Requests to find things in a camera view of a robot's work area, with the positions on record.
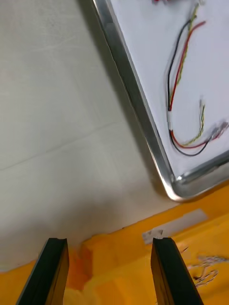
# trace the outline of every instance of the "red wire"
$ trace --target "red wire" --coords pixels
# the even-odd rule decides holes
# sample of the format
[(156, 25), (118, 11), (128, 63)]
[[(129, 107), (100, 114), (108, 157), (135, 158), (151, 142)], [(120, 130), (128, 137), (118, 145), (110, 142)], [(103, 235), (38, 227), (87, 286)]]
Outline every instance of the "red wire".
[(171, 97), (171, 102), (170, 102), (170, 109), (169, 111), (172, 110), (172, 106), (173, 106), (173, 100), (174, 100), (174, 95), (175, 95), (175, 91), (176, 91), (176, 88), (177, 88), (177, 80), (178, 80), (178, 77), (179, 77), (179, 74), (180, 74), (180, 69), (181, 69), (181, 66), (182, 66), (182, 62), (183, 62), (183, 59), (184, 59), (184, 56), (185, 56), (185, 52), (187, 50), (187, 47), (188, 47), (188, 42), (192, 36), (192, 33), (194, 32), (194, 30), (196, 30), (197, 28), (201, 27), (202, 25), (204, 25), (206, 23), (206, 21), (203, 21), (201, 23), (198, 23), (197, 25), (194, 26), (194, 28), (191, 30), (191, 32), (189, 33), (188, 37), (187, 37), (187, 40), (186, 40), (186, 43), (185, 43), (185, 46), (184, 46), (184, 49), (183, 49), (183, 53), (182, 53), (182, 56), (181, 56), (181, 59), (180, 59), (180, 64), (179, 64), (179, 68), (178, 68), (178, 71), (177, 71), (177, 75), (176, 75), (176, 80), (175, 80), (175, 85), (174, 85), (174, 89), (173, 89), (173, 94), (172, 94), (172, 97)]
[[(182, 56), (181, 56), (181, 59), (180, 59), (180, 64), (179, 64), (179, 68), (178, 68), (178, 71), (177, 71), (177, 75), (176, 75), (176, 80), (175, 80), (175, 85), (174, 85), (174, 89), (173, 89), (173, 94), (172, 94), (172, 97), (171, 97), (171, 102), (170, 102), (169, 111), (172, 110), (173, 101), (174, 101), (174, 95), (175, 95), (175, 91), (176, 91), (176, 88), (177, 88), (177, 80), (178, 80), (178, 77), (179, 77), (179, 74), (180, 74), (180, 70), (181, 70), (181, 66), (182, 66), (182, 62), (183, 62), (183, 59), (184, 59), (184, 56), (185, 56), (185, 53), (186, 53), (186, 50), (187, 50), (187, 47), (188, 47), (188, 42), (189, 42), (189, 40), (190, 40), (190, 38), (191, 38), (192, 33), (194, 32), (194, 30), (196, 30), (197, 28), (201, 27), (201, 26), (204, 25), (205, 23), (206, 23), (206, 21), (203, 21), (203, 22), (200, 22), (200, 23), (198, 23), (197, 25), (195, 25), (195, 26), (193, 27), (193, 29), (191, 30), (191, 32), (189, 33), (188, 37), (187, 37), (187, 40), (186, 40), (186, 42), (185, 42), (185, 46), (184, 46), (184, 49), (183, 49), (183, 53), (182, 53)], [(207, 141), (205, 141), (205, 142), (202, 142), (202, 143), (200, 143), (200, 144), (198, 144), (198, 145), (195, 145), (195, 146), (189, 146), (189, 147), (188, 147), (188, 146), (183, 146), (183, 145), (181, 145), (181, 144), (177, 141), (177, 139), (175, 138), (173, 130), (170, 130), (170, 132), (171, 132), (171, 136), (172, 136), (174, 142), (175, 142), (179, 147), (181, 147), (181, 148), (193, 149), (193, 148), (198, 148), (198, 147), (200, 147), (200, 146), (202, 146), (202, 145), (204, 145), (204, 144), (207, 143)]]

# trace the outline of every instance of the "orange surface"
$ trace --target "orange surface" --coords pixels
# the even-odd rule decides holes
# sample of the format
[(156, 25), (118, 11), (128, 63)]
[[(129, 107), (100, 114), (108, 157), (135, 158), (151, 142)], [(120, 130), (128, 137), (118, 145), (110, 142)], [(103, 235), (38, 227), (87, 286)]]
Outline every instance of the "orange surface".
[[(120, 300), (122, 300), (123, 295), (125, 295), (125, 304), (133, 305), (139, 304), (140, 302), (143, 302), (143, 304), (152, 304), (151, 302), (155, 301), (155, 293), (153, 292), (152, 274), (149, 269), (151, 249), (150, 246), (145, 246), (141, 234), (198, 208), (201, 208), (207, 214), (209, 220), (225, 215), (229, 213), (228, 196), (229, 186), (226, 186), (194, 203), (178, 205), (171, 210), (154, 215), (109, 235), (95, 236), (83, 244), (79, 254), (80, 256), (76, 251), (70, 250), (70, 268), (64, 304), (87, 304), (86, 298), (94, 302), (91, 304), (108, 304), (107, 298), (109, 298), (109, 293), (114, 291), (116, 291), (115, 296), (109, 300), (109, 304), (117, 304), (118, 302), (121, 305)], [(225, 216), (223, 222), (223, 230), (227, 231), (226, 227), (229, 225), (228, 216)], [(175, 241), (179, 244), (179, 247), (185, 247), (187, 240), (192, 238), (192, 243), (196, 251), (193, 250), (191, 252), (191, 255), (194, 255), (192, 259), (194, 259), (198, 247), (202, 251), (204, 250), (204, 248), (201, 248), (204, 244), (200, 242), (198, 234), (201, 230), (206, 231), (208, 234), (211, 232), (210, 234), (214, 237), (209, 239), (209, 245), (205, 247), (207, 252), (219, 255), (220, 251), (221, 255), (228, 253), (229, 256), (229, 248), (223, 243), (225, 235), (224, 237), (214, 235), (214, 232), (217, 233), (217, 227), (221, 226), (221, 224), (218, 223), (218, 226), (215, 226), (213, 223), (209, 224), (208, 222), (205, 226), (203, 228), (197, 225), (195, 226), (196, 229), (185, 230), (184, 233), (175, 236)], [(8, 273), (0, 274), (1, 305), (16, 303), (34, 263), (31, 262)], [(226, 301), (223, 298), (225, 296), (229, 297), (227, 294), (228, 283), (226, 276), (225, 274), (223, 275), (222, 271), (220, 273), (221, 276), (218, 279), (221, 279), (221, 282), (215, 287), (214, 293), (208, 295), (203, 290), (205, 302), (207, 302), (205, 304), (207, 305), (215, 304), (216, 300), (220, 304), (220, 298), (225, 303)], [(85, 285), (83, 294), (81, 294), (79, 290), (82, 290), (85, 282), (87, 284)], [(99, 283), (106, 283), (104, 286), (106, 288), (103, 289)], [(135, 301), (131, 298), (133, 291), (135, 292)]]

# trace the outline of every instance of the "yellow wire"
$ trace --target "yellow wire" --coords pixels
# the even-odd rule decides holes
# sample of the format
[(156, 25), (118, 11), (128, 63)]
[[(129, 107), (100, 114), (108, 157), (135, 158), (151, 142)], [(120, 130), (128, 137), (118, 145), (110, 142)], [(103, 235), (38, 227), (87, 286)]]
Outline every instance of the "yellow wire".
[[(194, 11), (192, 13), (191, 22), (190, 22), (189, 27), (188, 27), (188, 36), (189, 36), (190, 32), (192, 31), (193, 21), (195, 20), (195, 18), (197, 16), (198, 8), (199, 8), (199, 4), (197, 3), (197, 5), (195, 6)], [(179, 85), (180, 80), (181, 80), (181, 76), (182, 76), (182, 72), (183, 72), (183, 68), (184, 68), (185, 59), (187, 57), (187, 51), (188, 51), (188, 45), (187, 45), (187, 48), (186, 48), (186, 51), (185, 51), (184, 58), (182, 60), (182, 64), (181, 64), (181, 68), (180, 68), (180, 73), (179, 73), (178, 80), (177, 80), (177, 86)]]
[[(190, 22), (190, 25), (188, 27), (188, 35), (192, 31), (193, 21), (195, 20), (195, 18), (197, 16), (198, 8), (199, 8), (199, 4), (197, 3), (195, 8), (194, 8), (194, 11), (192, 13), (192, 16), (191, 16), (191, 22)], [(183, 72), (183, 68), (184, 68), (185, 59), (187, 57), (187, 51), (188, 51), (188, 46), (186, 48), (185, 55), (184, 55), (184, 58), (183, 58), (182, 63), (181, 63), (181, 68), (180, 68), (180, 72), (179, 72), (179, 76), (178, 76), (178, 80), (177, 80), (177, 86), (179, 85), (180, 80), (181, 80), (181, 76), (182, 76), (182, 72)], [(202, 105), (201, 106), (201, 111), (200, 111), (200, 127), (199, 127), (198, 134), (193, 139), (191, 139), (190, 141), (182, 144), (183, 146), (189, 146), (190, 144), (192, 144), (196, 140), (198, 140), (201, 137), (201, 135), (203, 134), (203, 131), (204, 131), (204, 111), (205, 111), (205, 105)]]

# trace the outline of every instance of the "white tape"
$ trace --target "white tape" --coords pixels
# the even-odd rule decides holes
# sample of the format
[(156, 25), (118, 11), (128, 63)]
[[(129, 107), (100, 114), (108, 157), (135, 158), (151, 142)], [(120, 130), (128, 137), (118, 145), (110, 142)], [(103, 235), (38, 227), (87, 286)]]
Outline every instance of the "white tape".
[(172, 112), (171, 111), (168, 111), (167, 120), (168, 120), (168, 128), (169, 128), (169, 130), (173, 130)]

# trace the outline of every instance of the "white label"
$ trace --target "white label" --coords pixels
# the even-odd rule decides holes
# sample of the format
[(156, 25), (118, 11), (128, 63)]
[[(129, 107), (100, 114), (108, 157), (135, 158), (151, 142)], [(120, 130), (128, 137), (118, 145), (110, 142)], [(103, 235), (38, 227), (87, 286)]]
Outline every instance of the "white label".
[(169, 237), (175, 233), (181, 232), (193, 225), (199, 224), (208, 219), (208, 216), (203, 210), (197, 209), (192, 212), (184, 214), (175, 220), (168, 223), (159, 225), (147, 232), (142, 233), (143, 240), (145, 244), (152, 244), (153, 239), (162, 239), (164, 237)]

